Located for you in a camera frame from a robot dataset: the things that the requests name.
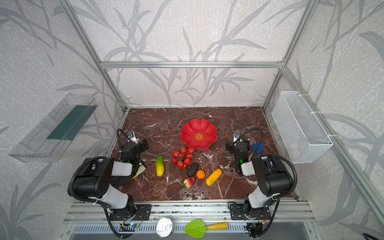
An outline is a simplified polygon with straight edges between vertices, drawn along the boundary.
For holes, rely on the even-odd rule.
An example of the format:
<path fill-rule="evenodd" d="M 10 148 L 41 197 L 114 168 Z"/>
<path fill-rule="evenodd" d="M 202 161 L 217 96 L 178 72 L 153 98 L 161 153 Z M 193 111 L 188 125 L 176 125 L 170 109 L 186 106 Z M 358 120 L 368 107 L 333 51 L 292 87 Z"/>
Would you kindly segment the green yellow fake cucumber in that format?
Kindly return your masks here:
<path fill-rule="evenodd" d="M 158 156 L 156 159 L 156 174 L 158 177 L 163 176 L 165 172 L 164 157 Z"/>

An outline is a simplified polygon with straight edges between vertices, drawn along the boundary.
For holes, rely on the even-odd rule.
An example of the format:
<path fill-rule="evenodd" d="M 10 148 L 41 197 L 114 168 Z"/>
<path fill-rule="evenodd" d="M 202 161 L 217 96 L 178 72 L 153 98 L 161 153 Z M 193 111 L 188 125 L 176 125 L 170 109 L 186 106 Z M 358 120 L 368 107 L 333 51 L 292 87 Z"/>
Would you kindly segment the yellow fake corn fruit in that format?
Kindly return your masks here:
<path fill-rule="evenodd" d="M 216 169 L 207 179 L 206 185 L 211 187 L 222 175 L 221 169 Z"/>

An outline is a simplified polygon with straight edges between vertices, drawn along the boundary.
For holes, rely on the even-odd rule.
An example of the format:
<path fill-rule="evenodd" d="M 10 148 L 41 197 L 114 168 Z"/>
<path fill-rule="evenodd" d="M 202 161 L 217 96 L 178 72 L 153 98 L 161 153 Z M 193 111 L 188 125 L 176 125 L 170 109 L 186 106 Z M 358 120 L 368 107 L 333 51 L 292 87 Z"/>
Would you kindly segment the small fake orange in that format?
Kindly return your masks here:
<path fill-rule="evenodd" d="M 196 176 L 198 179 L 204 179 L 206 177 L 206 173 L 202 170 L 198 170 L 197 173 L 196 173 Z"/>

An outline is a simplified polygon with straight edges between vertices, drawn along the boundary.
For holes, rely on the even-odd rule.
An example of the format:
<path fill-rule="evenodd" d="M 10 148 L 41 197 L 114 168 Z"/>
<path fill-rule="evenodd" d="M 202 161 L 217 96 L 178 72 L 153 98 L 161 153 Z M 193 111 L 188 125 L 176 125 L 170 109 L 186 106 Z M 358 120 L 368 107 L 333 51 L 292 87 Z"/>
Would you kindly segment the dark fake avocado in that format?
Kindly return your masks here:
<path fill-rule="evenodd" d="M 187 171 L 187 176 L 188 177 L 193 177 L 197 174 L 198 170 L 200 168 L 200 165 L 199 163 L 194 163 L 194 164 L 191 164 L 188 171 Z"/>

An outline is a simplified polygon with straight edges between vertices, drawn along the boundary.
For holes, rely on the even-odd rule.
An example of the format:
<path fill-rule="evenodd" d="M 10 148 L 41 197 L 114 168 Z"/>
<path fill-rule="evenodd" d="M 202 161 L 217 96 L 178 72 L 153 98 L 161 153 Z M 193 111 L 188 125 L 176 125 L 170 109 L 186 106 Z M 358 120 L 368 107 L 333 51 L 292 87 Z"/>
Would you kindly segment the red green fake apple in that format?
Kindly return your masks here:
<path fill-rule="evenodd" d="M 193 177 L 187 178 L 183 182 L 184 189 L 190 189 L 195 184 L 195 179 Z"/>

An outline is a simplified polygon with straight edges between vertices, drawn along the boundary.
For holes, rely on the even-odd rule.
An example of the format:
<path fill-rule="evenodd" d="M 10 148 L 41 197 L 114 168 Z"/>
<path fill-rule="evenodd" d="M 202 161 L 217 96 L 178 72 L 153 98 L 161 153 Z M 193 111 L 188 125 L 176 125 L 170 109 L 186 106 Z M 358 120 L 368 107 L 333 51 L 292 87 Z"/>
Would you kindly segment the yellow white object under arm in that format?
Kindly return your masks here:
<path fill-rule="evenodd" d="M 142 174 L 146 170 L 146 166 L 144 164 L 140 165 L 133 176 L 133 179 L 137 178 L 140 174 Z"/>

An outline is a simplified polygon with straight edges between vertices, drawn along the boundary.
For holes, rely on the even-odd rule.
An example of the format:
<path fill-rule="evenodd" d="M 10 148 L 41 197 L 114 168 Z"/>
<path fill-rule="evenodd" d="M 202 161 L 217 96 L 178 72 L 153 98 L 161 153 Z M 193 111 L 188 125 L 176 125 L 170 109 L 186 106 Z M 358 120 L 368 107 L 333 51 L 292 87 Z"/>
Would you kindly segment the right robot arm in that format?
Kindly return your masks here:
<path fill-rule="evenodd" d="M 251 153 L 251 146 L 244 136 L 250 132 L 259 132 L 261 138 Z M 277 154 L 259 154 L 264 132 L 253 128 L 241 133 L 234 132 L 232 142 L 226 143 L 226 151 L 234 155 L 235 172 L 243 177 L 255 176 L 257 188 L 250 193 L 243 204 L 245 218 L 255 219 L 263 210 L 290 195 L 298 184 L 298 174 L 294 165 L 286 158 Z"/>

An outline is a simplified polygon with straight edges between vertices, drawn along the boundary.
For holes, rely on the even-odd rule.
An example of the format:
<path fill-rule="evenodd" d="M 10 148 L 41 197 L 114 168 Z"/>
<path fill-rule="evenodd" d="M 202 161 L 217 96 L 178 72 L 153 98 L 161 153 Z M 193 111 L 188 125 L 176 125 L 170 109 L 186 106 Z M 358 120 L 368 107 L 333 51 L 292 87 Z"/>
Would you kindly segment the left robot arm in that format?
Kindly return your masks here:
<path fill-rule="evenodd" d="M 146 170 L 141 153 L 149 149 L 147 140 L 139 140 L 134 132 L 117 132 L 120 158 L 87 158 L 73 174 L 68 194 L 82 202 L 99 204 L 120 218 L 132 218 L 137 210 L 133 197 L 119 188 Z"/>

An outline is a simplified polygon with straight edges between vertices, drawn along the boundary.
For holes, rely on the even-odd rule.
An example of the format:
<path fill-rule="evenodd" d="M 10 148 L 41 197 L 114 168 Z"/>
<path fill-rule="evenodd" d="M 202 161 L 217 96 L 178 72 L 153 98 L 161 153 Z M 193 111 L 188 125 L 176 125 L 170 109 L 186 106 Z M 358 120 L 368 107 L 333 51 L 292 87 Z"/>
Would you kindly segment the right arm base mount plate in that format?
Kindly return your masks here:
<path fill-rule="evenodd" d="M 227 207 L 230 211 L 232 220 L 268 221 L 272 218 L 271 211 L 268 207 L 255 209 L 247 204 L 239 204 L 235 202 L 227 203 Z"/>

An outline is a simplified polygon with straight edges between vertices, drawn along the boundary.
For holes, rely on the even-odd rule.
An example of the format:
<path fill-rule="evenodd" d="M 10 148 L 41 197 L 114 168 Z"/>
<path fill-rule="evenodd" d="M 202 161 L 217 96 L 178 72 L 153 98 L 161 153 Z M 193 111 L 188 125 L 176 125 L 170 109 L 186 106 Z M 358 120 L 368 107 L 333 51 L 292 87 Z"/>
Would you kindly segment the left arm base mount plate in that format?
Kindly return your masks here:
<path fill-rule="evenodd" d="M 132 210 L 120 209 L 111 210 L 109 218 L 111 221 L 148 221 L 150 218 L 152 205 L 138 204 Z"/>

